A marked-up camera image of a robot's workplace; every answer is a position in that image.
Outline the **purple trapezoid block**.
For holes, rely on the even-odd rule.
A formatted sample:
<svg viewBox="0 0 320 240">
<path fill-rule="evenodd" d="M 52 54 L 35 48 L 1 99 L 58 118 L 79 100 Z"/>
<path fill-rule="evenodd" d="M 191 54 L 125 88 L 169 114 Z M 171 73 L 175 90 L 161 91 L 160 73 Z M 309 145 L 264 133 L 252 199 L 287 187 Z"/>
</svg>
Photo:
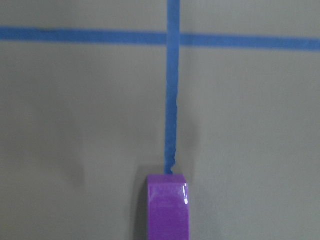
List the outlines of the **purple trapezoid block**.
<svg viewBox="0 0 320 240">
<path fill-rule="evenodd" d="M 147 238 L 189 240 L 189 189 L 181 174 L 147 177 Z"/>
</svg>

